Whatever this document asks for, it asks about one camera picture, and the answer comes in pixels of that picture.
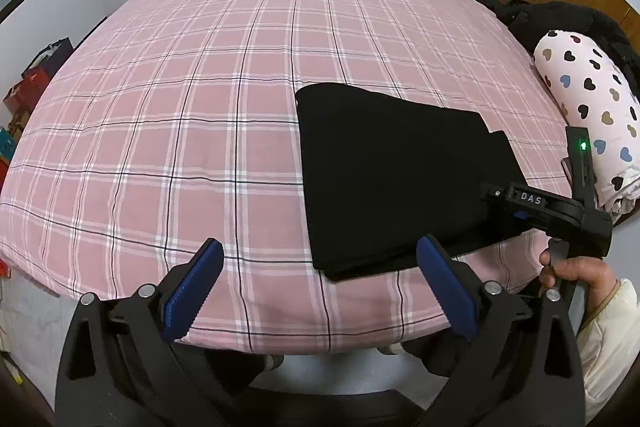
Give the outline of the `right hand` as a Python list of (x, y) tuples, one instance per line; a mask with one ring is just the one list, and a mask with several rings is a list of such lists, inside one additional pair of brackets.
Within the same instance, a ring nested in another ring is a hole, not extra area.
[(586, 319), (606, 303), (617, 288), (614, 272), (601, 259), (579, 256), (551, 261), (550, 251), (546, 249), (540, 254), (539, 262), (542, 264), (539, 280), (544, 291), (552, 288), (557, 279), (587, 284)]

